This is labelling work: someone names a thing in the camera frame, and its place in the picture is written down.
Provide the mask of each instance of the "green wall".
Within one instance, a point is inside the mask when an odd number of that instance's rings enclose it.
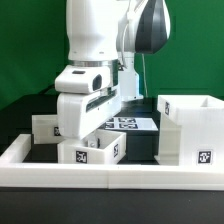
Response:
[[[54,82],[67,63],[65,0],[1,0],[0,108]],[[224,96],[224,2],[166,0],[166,46],[145,56],[149,96]],[[136,56],[136,69],[142,61]]]
[[[224,96],[224,2],[166,0],[172,30],[166,46],[145,56],[149,95]],[[137,56],[137,70],[142,72]]]
[[[0,108],[54,82],[65,41],[65,1],[1,0]]]

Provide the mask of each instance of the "white container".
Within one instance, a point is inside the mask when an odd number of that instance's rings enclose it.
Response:
[[[158,97],[161,165],[224,165],[224,102],[211,96]]]
[[[34,144],[54,144],[65,140],[60,135],[57,115],[33,115]]]
[[[96,130],[99,148],[86,147],[82,141],[68,139],[58,144],[58,163],[117,164],[126,151],[126,133]]]

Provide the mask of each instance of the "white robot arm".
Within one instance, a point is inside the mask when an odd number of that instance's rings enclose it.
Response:
[[[58,123],[61,135],[82,139],[121,109],[118,54],[127,73],[124,52],[159,50],[168,13],[164,0],[67,0],[67,33],[70,65],[55,81]]]

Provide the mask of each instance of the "black surface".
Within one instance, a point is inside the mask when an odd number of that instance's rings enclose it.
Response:
[[[55,112],[56,97],[35,95],[0,111],[1,146],[31,131],[31,114]],[[1,224],[221,224],[223,207],[223,191],[0,188]]]

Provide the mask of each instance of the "white bin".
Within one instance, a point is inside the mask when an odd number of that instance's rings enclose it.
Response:
[[[68,139],[58,144],[58,163],[117,164],[126,154],[126,133],[96,130],[100,148],[86,147],[79,140]]]
[[[160,95],[161,165],[224,165],[224,102],[214,97]]]

